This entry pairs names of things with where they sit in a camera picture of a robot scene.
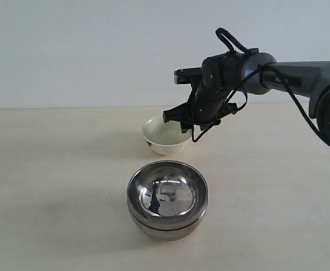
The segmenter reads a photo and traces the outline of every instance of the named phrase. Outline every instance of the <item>white wall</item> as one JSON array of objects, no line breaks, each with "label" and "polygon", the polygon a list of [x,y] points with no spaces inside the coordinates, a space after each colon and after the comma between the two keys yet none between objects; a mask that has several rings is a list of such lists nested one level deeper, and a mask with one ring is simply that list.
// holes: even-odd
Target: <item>white wall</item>
[{"label": "white wall", "polygon": [[182,103],[173,71],[222,53],[218,27],[278,61],[330,60],[330,0],[1,0],[0,108]]}]

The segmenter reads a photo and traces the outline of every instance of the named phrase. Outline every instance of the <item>stacked metal bowls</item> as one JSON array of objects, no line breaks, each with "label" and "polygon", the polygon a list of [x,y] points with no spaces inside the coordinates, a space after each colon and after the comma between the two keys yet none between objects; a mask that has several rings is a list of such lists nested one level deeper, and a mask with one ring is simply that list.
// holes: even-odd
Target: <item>stacked metal bowls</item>
[{"label": "stacked metal bowls", "polygon": [[175,241],[202,221],[207,194],[206,181],[195,168],[179,161],[156,161],[132,176],[127,203],[132,220],[145,234]]}]

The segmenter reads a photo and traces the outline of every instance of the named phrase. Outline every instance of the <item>table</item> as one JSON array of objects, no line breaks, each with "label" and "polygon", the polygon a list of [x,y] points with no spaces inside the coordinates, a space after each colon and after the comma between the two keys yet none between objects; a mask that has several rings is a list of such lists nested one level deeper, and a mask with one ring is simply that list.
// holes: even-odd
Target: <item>table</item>
[{"label": "table", "polygon": [[[0,110],[0,271],[330,270],[330,148],[295,105],[249,104],[161,156],[140,126],[168,108]],[[164,159],[209,186],[198,229],[170,243],[126,204],[132,174]]]}]

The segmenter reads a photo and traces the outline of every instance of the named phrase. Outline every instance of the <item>black robot arm segment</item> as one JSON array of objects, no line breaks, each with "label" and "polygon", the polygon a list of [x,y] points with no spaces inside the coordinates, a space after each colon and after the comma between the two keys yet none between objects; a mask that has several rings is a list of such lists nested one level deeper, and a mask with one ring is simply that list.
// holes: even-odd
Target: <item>black robot arm segment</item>
[{"label": "black robot arm segment", "polygon": [[[187,102],[163,112],[164,122],[180,122],[183,132],[194,133],[195,125],[207,131],[242,108],[229,102],[235,91],[247,97],[275,89],[290,94],[313,131],[330,146],[330,61],[277,62],[270,54],[242,46],[224,29],[217,29],[216,35],[229,51],[206,58],[199,68],[175,71],[175,83],[190,84],[192,91]],[[309,98],[308,115],[295,95]],[[319,131],[310,119],[317,120]]]}]

